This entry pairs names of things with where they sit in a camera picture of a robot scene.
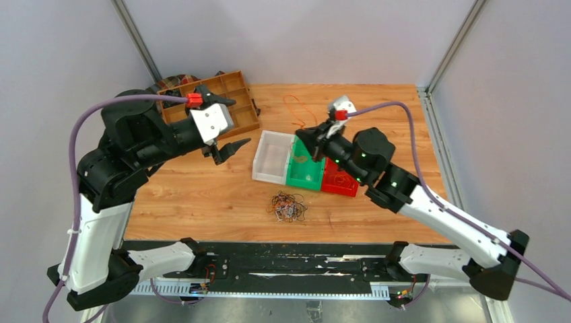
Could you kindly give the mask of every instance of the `green plastic container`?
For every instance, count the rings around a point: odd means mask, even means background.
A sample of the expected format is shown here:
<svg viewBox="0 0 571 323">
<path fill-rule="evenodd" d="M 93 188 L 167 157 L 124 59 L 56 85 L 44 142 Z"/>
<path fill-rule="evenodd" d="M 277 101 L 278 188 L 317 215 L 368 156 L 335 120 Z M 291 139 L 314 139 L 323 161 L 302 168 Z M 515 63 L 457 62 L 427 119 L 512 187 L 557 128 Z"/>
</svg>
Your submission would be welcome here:
<svg viewBox="0 0 571 323">
<path fill-rule="evenodd" d="M 288 176 L 285 179 L 285 184 L 307 188 L 309 190 L 320 190 L 324 171 L 325 158 L 319 163 L 312 161 L 305 145 L 296 137 L 290 156 Z"/>
</svg>

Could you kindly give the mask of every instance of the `plaid fabric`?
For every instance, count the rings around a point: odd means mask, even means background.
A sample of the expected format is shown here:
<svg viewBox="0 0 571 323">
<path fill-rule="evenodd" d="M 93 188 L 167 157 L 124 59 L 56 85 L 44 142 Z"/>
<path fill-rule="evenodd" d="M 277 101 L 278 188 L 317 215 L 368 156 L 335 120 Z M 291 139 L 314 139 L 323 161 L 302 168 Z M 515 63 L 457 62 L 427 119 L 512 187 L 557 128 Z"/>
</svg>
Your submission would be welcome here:
<svg viewBox="0 0 571 323">
<path fill-rule="evenodd" d="M 170 89 L 171 87 L 187 84 L 194 81 L 199 81 L 198 77 L 187 74 L 179 74 L 176 76 L 166 77 L 159 82 L 149 86 L 147 91 L 157 94 L 162 89 Z"/>
</svg>

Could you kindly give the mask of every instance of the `red plastic container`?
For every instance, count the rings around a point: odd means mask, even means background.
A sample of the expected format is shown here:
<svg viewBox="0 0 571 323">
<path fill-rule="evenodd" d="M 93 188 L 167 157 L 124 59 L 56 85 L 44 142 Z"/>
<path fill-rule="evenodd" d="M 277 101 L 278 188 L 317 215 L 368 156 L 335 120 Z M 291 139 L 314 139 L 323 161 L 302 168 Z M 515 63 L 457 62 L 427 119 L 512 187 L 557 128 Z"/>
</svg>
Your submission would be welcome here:
<svg viewBox="0 0 571 323">
<path fill-rule="evenodd" d="M 339 166 L 329 158 L 326 158 L 321 191 L 355 197 L 359 183 L 344 171 L 339 171 Z"/>
</svg>

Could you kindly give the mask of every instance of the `white plastic container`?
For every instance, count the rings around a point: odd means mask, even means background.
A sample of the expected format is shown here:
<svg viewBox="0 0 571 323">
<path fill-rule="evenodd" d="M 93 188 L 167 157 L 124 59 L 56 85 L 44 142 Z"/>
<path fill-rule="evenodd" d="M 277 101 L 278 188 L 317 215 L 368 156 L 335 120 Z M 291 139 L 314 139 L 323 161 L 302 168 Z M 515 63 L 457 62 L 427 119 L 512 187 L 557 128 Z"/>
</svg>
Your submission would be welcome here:
<svg viewBox="0 0 571 323">
<path fill-rule="evenodd" d="M 288 133 L 262 131 L 254 156 L 252 179 L 285 185 L 294 138 Z"/>
</svg>

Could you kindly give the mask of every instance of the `wooden organizer tray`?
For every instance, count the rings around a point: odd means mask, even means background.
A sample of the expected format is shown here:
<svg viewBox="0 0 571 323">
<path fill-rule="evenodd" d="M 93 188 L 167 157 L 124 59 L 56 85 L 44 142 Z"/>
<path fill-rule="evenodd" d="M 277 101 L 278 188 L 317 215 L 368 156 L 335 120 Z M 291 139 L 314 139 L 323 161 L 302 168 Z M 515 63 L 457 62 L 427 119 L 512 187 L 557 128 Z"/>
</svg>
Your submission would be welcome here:
<svg viewBox="0 0 571 323">
<path fill-rule="evenodd" d="M 228 107 L 230 116 L 234 121 L 234 128 L 218 137 L 218 139 L 239 135 L 240 133 L 252 131 L 260 127 L 260 120 L 256 114 L 256 109 L 252 103 L 250 92 L 246 87 L 246 82 L 241 71 L 224 73 L 209 79 L 202 79 L 170 89 L 163 89 L 159 91 L 158 94 L 185 97 L 188 93 L 193 93 L 195 87 L 200 84 L 206 85 L 208 89 L 216 95 L 236 101 L 235 105 Z M 159 106 L 161 108 L 162 118 L 166 123 L 180 121 L 187 117 L 184 111 L 184 104 L 171 106 L 168 102 L 164 104 L 164 102 L 161 101 L 159 102 Z"/>
</svg>

